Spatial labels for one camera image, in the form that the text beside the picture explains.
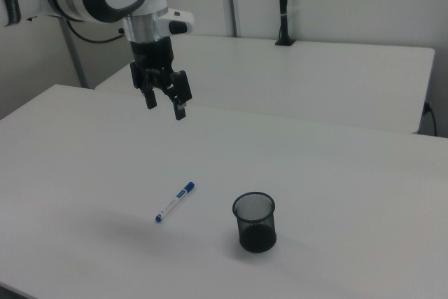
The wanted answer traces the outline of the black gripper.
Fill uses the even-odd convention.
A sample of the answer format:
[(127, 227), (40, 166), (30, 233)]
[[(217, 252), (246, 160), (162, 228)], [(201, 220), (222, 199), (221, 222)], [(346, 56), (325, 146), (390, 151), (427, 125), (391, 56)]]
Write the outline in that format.
[[(156, 86), (160, 70), (172, 72), (174, 53), (170, 37), (146, 43), (130, 43), (134, 61), (130, 64), (132, 82), (143, 94), (148, 109), (157, 106), (153, 88)], [(187, 101), (193, 98), (187, 73), (184, 70), (169, 73), (162, 86), (163, 93), (170, 98), (177, 120), (186, 117)]]

